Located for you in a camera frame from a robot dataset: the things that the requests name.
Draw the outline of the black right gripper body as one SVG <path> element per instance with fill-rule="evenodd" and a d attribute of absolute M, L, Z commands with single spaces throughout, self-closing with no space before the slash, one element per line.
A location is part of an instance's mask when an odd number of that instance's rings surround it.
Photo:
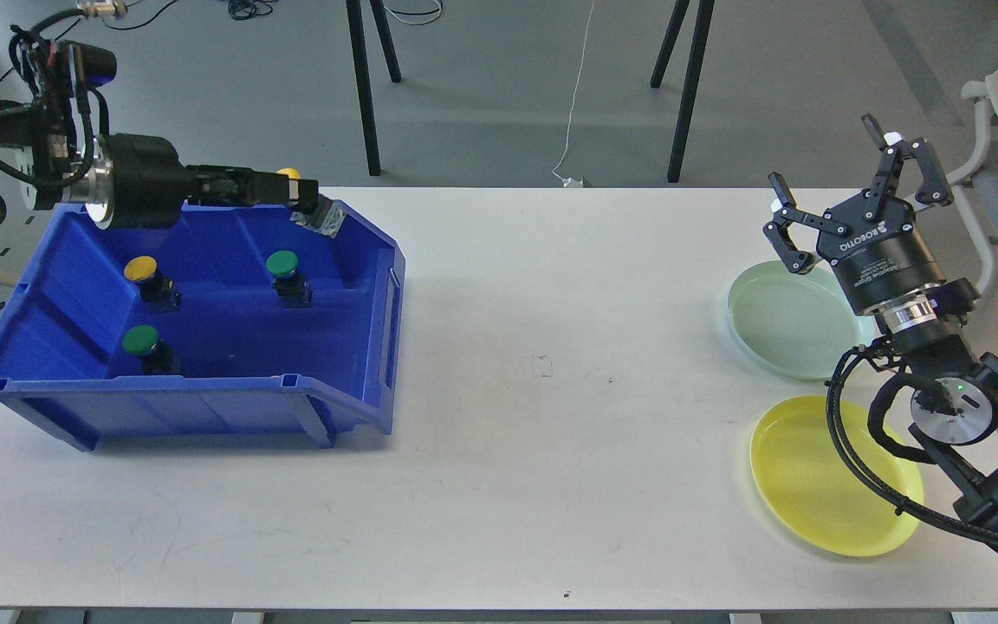
<path fill-rule="evenodd" d="M 827 211 L 845 226 L 847 237 L 821 233 L 821 257 L 832 262 L 855 315 L 871 315 L 914 289 L 946 282 L 917 229 L 911 203 L 888 198 L 876 221 L 865 218 L 867 203 L 863 195 L 855 195 Z"/>

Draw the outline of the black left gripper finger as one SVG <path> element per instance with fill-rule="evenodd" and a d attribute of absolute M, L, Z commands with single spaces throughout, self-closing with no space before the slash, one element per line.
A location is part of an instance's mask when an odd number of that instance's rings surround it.
<path fill-rule="evenodd" d="M 316 209 L 320 186 L 315 180 L 292 179 L 278 172 L 249 167 L 193 167 L 192 205 L 252 208 L 284 205 L 289 209 Z"/>

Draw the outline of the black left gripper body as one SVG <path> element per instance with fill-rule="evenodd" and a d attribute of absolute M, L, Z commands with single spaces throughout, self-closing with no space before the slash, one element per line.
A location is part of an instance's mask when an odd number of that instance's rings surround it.
<path fill-rule="evenodd" d="M 197 192 L 197 174 L 162 137 L 130 133 L 96 140 L 98 153 L 83 183 L 83 205 L 100 229 L 165 229 Z"/>

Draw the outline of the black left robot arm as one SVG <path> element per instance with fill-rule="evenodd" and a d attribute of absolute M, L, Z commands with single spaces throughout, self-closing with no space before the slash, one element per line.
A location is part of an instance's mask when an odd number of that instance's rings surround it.
<path fill-rule="evenodd" d="M 186 166 L 166 139 L 108 130 L 100 87 L 116 76 L 115 56 L 44 32 L 71 17 L 126 12 L 123 1 L 79 1 L 28 29 L 13 28 L 10 63 L 30 101 L 0 100 L 0 173 L 31 186 L 33 208 L 81 203 L 102 229 L 171 228 L 187 205 L 280 205 L 308 228 L 329 224 L 333 203 L 316 181 L 248 167 Z M 5 217 L 0 194 L 0 224 Z"/>

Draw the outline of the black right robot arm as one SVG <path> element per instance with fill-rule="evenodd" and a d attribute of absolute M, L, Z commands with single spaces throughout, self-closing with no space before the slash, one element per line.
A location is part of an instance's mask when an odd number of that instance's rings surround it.
<path fill-rule="evenodd" d="M 807 274 L 824 261 L 852 312 L 878 325 L 880 336 L 844 352 L 827 384 L 827 429 L 844 465 L 896 514 L 998 554 L 998 356 L 973 355 L 963 337 L 981 292 L 940 270 L 917 229 L 915 206 L 898 196 L 904 163 L 916 162 L 922 173 L 918 203 L 950 205 L 953 194 L 926 139 L 883 132 L 870 114 L 862 121 L 880 153 L 870 185 L 814 216 L 799 209 L 787 181 L 772 172 L 775 201 L 765 237 L 788 272 Z M 854 450 L 840 396 L 864 361 L 891 372 L 872 399 L 868 433 L 892 457 L 938 466 L 960 492 L 953 517 L 898 492 Z"/>

